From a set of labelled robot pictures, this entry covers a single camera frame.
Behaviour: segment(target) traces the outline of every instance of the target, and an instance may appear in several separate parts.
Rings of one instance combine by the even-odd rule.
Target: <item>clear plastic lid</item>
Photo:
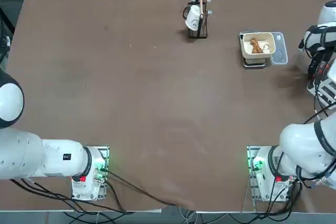
[[[288,55],[285,44],[284,35],[279,31],[271,32],[274,36],[276,51],[271,55],[272,65],[286,65],[288,63]]]

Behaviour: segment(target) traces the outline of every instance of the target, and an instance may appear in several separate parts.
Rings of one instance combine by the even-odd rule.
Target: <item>plastic container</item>
[[[261,53],[261,54],[252,54],[253,46],[250,44],[251,40],[255,38],[259,47],[262,49],[264,45],[268,44],[270,48],[269,53]],[[242,48],[243,56],[246,59],[257,59],[257,58],[269,58],[276,51],[276,45],[274,41],[274,37],[271,33],[248,33],[243,36],[243,45]]]
[[[275,40],[276,51],[271,56],[271,63],[272,65],[286,65],[288,63],[288,55],[284,35],[279,31],[274,31],[272,34]]]

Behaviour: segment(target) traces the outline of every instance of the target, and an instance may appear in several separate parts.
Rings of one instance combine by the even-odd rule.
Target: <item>black label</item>
[[[71,154],[63,154],[63,160],[71,160]]]

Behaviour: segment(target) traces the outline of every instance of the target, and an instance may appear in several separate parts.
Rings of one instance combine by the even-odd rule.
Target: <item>floor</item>
[[[16,24],[19,13],[21,10],[23,0],[0,0],[0,5],[4,12],[7,14],[8,18],[13,24]],[[117,216],[114,212],[107,213],[110,217]],[[212,221],[221,215],[218,214],[202,214],[204,223]],[[251,214],[233,214],[235,218],[242,222],[248,222],[253,218]],[[97,219],[96,216],[84,216],[82,220],[93,221]],[[100,216],[98,221],[105,221],[104,217]],[[335,223],[336,215],[332,214],[292,214],[290,218],[282,223]],[[3,224],[19,224],[19,223],[35,223],[35,224],[63,224],[70,223],[71,218],[65,216],[62,212],[0,212],[0,222]],[[121,218],[118,223],[161,223],[161,224],[173,224],[182,223],[183,219],[179,213],[179,210],[175,207],[167,207],[162,210],[162,213],[136,213],[131,216],[126,216]],[[256,221],[255,223],[271,223],[269,219],[263,221]],[[202,223],[200,215],[198,215],[197,223]],[[220,223],[236,223],[230,216],[225,216],[220,221]]]

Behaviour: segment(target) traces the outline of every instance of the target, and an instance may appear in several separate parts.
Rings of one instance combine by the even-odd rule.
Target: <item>mug rack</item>
[[[191,2],[188,2],[188,5],[183,10],[183,18],[186,19],[190,8],[192,5],[198,5],[201,10],[201,16],[198,21],[198,28],[196,31],[191,30],[188,28],[188,35],[189,38],[192,39],[206,39],[208,37],[208,16],[212,12],[210,10],[207,10],[207,3],[211,2],[211,0],[191,0]]]

